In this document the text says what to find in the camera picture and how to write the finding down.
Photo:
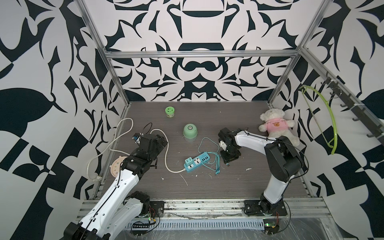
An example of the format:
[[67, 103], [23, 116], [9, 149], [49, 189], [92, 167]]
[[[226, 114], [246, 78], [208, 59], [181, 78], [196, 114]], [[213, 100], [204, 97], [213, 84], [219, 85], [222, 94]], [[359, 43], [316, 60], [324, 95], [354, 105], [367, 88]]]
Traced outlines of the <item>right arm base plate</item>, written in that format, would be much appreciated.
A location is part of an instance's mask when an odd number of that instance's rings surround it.
[[244, 214], [247, 216], [259, 216], [259, 217], [276, 217], [287, 216], [287, 208], [283, 199], [280, 199], [277, 203], [271, 204], [268, 200], [245, 200], [244, 201]]

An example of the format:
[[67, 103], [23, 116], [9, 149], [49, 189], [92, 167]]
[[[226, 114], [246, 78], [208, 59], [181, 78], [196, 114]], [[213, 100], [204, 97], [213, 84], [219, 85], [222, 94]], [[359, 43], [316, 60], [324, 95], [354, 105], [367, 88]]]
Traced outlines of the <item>teal usb power adapter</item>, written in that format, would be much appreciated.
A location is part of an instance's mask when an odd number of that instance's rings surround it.
[[191, 157], [189, 157], [189, 158], [187, 158], [187, 159], [185, 160], [185, 165], [186, 165], [186, 166], [190, 166], [190, 165], [193, 164], [193, 162], [194, 162], [194, 160], [193, 160]]

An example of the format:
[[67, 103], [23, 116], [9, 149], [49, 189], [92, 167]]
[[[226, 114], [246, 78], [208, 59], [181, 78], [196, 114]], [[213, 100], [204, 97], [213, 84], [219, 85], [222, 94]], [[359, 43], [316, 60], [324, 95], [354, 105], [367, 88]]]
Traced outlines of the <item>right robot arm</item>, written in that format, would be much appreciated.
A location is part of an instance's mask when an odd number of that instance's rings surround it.
[[226, 165], [239, 159], [240, 148], [245, 147], [266, 156], [271, 178], [259, 201], [244, 201], [243, 212], [248, 216], [276, 216], [285, 209], [283, 194], [291, 180], [304, 167], [301, 158], [291, 141], [281, 136], [276, 139], [254, 135], [245, 130], [220, 130], [220, 154]]

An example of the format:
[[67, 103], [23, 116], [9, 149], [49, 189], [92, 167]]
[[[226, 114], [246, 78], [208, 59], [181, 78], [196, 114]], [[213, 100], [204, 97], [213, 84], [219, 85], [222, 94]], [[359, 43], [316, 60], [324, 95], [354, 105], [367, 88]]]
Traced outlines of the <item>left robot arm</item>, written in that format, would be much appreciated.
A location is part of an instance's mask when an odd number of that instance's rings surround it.
[[166, 148], [168, 140], [164, 136], [141, 136], [139, 146], [123, 160], [106, 193], [79, 223], [69, 223], [63, 239], [114, 240], [134, 218], [148, 214], [150, 197], [139, 191], [130, 192], [156, 166], [158, 155]]

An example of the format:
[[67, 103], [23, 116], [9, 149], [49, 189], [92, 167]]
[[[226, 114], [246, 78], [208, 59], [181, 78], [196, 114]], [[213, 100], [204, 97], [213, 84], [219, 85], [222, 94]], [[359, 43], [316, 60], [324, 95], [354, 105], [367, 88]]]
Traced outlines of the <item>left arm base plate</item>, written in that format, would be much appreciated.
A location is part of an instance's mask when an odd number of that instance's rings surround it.
[[165, 201], [149, 201], [143, 204], [139, 217], [162, 217], [165, 210]]

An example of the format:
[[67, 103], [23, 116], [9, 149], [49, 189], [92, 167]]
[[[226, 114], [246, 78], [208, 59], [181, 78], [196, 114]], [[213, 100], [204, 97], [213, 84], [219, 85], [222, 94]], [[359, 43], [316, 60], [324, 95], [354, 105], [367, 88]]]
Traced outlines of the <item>green cordless meat grinder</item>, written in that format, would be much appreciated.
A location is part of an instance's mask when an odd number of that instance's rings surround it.
[[183, 136], [187, 142], [194, 142], [198, 135], [198, 129], [194, 124], [187, 124], [183, 129]]

